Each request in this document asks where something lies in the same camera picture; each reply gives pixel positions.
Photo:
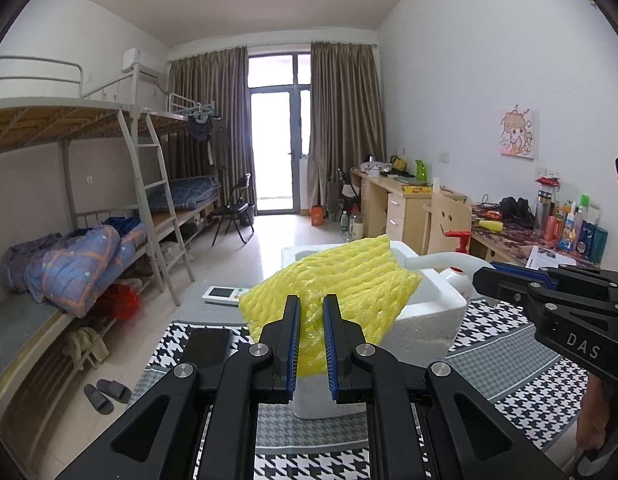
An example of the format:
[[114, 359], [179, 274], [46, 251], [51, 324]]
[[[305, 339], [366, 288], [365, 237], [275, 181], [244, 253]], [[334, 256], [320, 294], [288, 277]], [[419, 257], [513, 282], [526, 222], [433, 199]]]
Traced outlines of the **person's right hand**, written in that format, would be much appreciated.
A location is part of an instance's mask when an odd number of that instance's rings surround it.
[[590, 375], [577, 419], [576, 442], [583, 451], [599, 450], [605, 443], [609, 403], [604, 382]]

